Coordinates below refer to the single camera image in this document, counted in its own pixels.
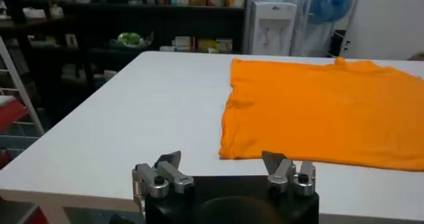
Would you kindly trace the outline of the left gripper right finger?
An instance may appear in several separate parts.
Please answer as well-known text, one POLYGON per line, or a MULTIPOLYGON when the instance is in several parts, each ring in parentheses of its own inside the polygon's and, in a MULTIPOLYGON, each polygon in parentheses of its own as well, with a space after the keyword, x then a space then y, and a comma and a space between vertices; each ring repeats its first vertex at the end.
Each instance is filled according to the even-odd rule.
POLYGON ((303 161, 296 170, 293 160, 284 154, 263 150, 262 160, 269 173, 267 179, 278 192, 292 191, 298 196, 312 196, 315 193, 316 168, 310 161, 303 161))

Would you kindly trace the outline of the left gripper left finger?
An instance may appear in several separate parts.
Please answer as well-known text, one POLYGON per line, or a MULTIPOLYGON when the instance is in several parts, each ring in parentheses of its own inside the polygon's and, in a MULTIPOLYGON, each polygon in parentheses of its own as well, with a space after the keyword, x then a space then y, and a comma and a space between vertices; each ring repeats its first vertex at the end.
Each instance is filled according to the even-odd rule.
POLYGON ((174 151, 161 155, 153 166, 137 164, 132 169, 133 197, 163 198, 171 191, 182 195, 190 192, 194 188, 194 179, 179 171, 181 157, 180 151, 174 151))

